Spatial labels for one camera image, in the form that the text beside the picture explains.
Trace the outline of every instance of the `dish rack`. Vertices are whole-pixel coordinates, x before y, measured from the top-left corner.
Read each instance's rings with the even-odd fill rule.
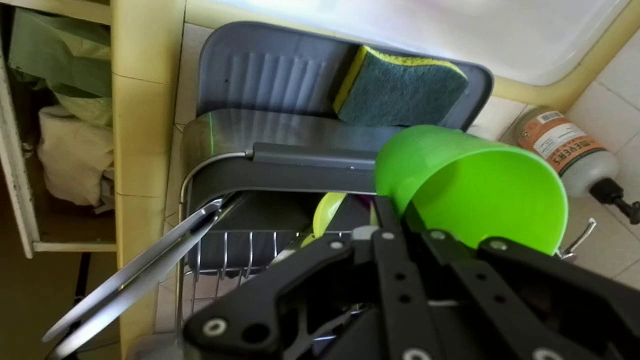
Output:
[[[356,196],[344,204],[350,215],[329,232],[342,235],[369,222],[359,196],[374,193],[376,153],[401,128],[337,120],[332,100],[359,45],[256,22],[223,26],[206,39],[198,118],[183,132],[180,218],[211,200],[229,208],[183,259],[178,324],[297,247],[327,191]],[[467,130],[488,100],[493,73],[455,63],[468,87],[437,125]]]

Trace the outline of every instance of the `white tile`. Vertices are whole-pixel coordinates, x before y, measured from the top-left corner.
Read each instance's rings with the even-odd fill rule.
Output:
[[[521,118],[522,113],[526,113],[529,109],[537,108],[534,103],[524,103],[524,108],[521,109],[521,113],[517,118]],[[518,146],[517,142],[517,135],[514,135],[514,125],[517,122],[512,122],[505,132],[503,135],[498,138],[500,142],[506,142],[506,143],[514,143]]]
[[[618,275],[640,258],[640,242],[594,198],[570,200],[570,222],[565,237],[568,246],[596,218],[594,234],[577,250],[577,264],[602,275]]]
[[[640,111],[598,81],[587,87],[568,118],[613,152],[640,132]]]
[[[99,344],[83,350],[79,360],[115,360],[120,356],[120,345],[117,344]]]
[[[115,76],[117,191],[164,196],[172,130],[172,90]]]
[[[637,31],[617,58],[598,76],[613,91],[620,94],[626,102],[640,108],[640,31]]]
[[[503,132],[518,118],[526,103],[506,97],[488,97],[486,105],[470,125],[470,133],[498,140]]]
[[[211,27],[185,26],[175,118],[180,125],[197,118],[201,52],[211,34]]]
[[[185,358],[180,331],[145,334],[137,338],[126,354],[128,360],[177,360]]]
[[[167,275],[157,288],[157,331],[177,330],[178,312],[178,267]]]
[[[640,262],[628,265],[623,274],[617,275],[617,280],[640,290]]]
[[[206,274],[201,274],[198,280],[195,280],[195,274],[189,272],[185,274],[183,285],[185,290],[183,290],[180,306],[185,316],[183,320],[186,320],[201,308],[213,304],[216,298],[223,298],[225,294],[237,290],[241,281],[238,277],[219,280],[219,275],[206,275]]]
[[[170,84],[178,65],[185,2],[113,2],[113,71]]]
[[[624,198],[628,202],[640,200],[640,133],[634,135],[620,152],[620,174],[617,176],[617,181],[624,187]],[[628,218],[614,205],[608,205],[613,215],[618,218],[620,223],[624,223],[639,240],[640,240],[640,226],[632,226]]]
[[[183,166],[183,125],[175,125],[172,135],[172,158],[170,158],[170,172],[167,181],[167,202],[164,202],[164,222],[177,226],[178,222],[178,205],[180,205],[180,190],[185,180],[185,166]]]

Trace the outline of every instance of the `open cabinet door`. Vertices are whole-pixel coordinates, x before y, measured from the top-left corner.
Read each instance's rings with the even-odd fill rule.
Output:
[[[32,258],[32,242],[39,237],[39,220],[34,209],[34,198],[24,166],[24,153],[21,146],[21,133],[17,125],[17,111],[11,96],[11,81],[7,73],[7,58],[0,43],[0,159],[13,200],[19,232],[24,247],[24,256]]]

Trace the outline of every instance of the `cabinet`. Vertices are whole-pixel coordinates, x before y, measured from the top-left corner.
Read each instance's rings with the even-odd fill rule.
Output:
[[[115,250],[122,265],[163,232],[185,0],[0,0],[0,4],[99,22],[113,30],[117,235],[101,244],[76,242],[72,247]],[[4,105],[13,103],[7,76],[0,77],[0,94],[3,164],[11,170],[8,181],[17,218],[21,215],[26,234],[26,254],[70,250],[69,244],[59,246],[40,237],[37,205],[24,190],[29,176],[21,138],[13,135],[19,133],[13,122],[15,109]],[[152,317],[152,294],[120,317],[122,354],[135,338],[152,331]]]
[[[8,5],[19,5],[110,24],[108,0],[0,0],[0,4],[4,11],[11,11]],[[89,208],[76,208],[46,191],[42,166],[32,150],[39,143],[39,130],[24,130],[37,124],[31,111],[40,96],[13,81],[7,58],[0,56],[0,152],[24,254],[32,258],[34,252],[115,252],[115,214],[94,215]]]

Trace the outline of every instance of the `tiled wall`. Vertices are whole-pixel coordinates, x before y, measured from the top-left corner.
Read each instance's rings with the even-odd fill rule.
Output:
[[[510,140],[508,128],[529,103],[490,97],[470,128],[490,140]],[[628,200],[640,200],[640,34],[591,84],[568,115],[620,158]],[[577,264],[640,288],[640,226],[593,198],[570,198],[565,246],[596,218],[594,234],[579,247]]]
[[[620,159],[628,200],[640,200],[640,31],[618,52],[591,84],[568,115],[594,133]],[[580,212],[600,220],[598,234],[584,246],[583,264],[640,288],[640,226],[614,208],[593,200]]]

